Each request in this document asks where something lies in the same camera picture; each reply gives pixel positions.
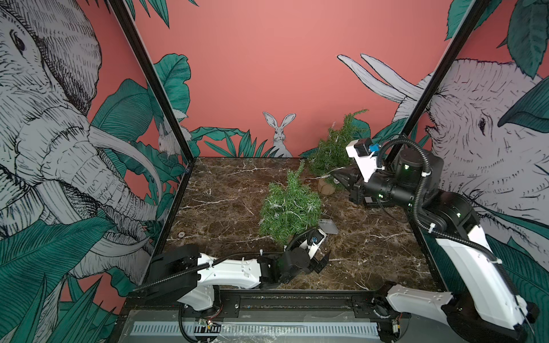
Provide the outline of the small tree wooden base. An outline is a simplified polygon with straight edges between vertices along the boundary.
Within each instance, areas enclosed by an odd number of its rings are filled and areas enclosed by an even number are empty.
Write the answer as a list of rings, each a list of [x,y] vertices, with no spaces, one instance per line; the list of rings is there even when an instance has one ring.
[[[326,179],[319,179],[317,183],[317,191],[322,195],[331,195],[335,193],[336,188]]]

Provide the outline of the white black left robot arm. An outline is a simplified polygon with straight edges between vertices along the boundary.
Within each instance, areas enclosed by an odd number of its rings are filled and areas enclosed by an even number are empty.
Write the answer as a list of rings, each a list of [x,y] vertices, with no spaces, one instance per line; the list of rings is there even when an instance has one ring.
[[[195,311],[208,311],[218,306],[220,286],[272,289],[299,274],[321,272],[330,255],[321,260],[315,255],[326,239],[325,231],[313,228],[294,236],[281,252],[261,250],[219,258],[201,253],[196,244],[184,245],[153,258],[147,279],[134,291],[149,302],[166,297]]]

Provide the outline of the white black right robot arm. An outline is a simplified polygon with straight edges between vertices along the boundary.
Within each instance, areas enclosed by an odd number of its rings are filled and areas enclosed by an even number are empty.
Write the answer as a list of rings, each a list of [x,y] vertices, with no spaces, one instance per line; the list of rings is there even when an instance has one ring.
[[[409,223],[445,251],[466,286],[456,293],[387,284],[371,300],[379,317],[414,314],[449,326],[467,342],[525,342],[534,335],[539,308],[520,296],[470,202],[439,187],[440,157],[406,137],[382,145],[358,139],[345,150],[355,164],[332,176],[351,202],[372,199],[403,208]]]

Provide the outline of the small green christmas tree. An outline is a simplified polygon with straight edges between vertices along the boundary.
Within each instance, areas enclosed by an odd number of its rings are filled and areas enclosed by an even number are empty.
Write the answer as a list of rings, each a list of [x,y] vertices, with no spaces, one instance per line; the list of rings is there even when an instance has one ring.
[[[370,126],[356,119],[367,109],[345,115],[343,125],[335,128],[335,123],[327,130],[327,138],[321,139],[317,149],[307,158],[307,166],[312,174],[321,177],[340,167],[347,167],[351,158],[346,152],[347,145],[356,139],[370,137]]]

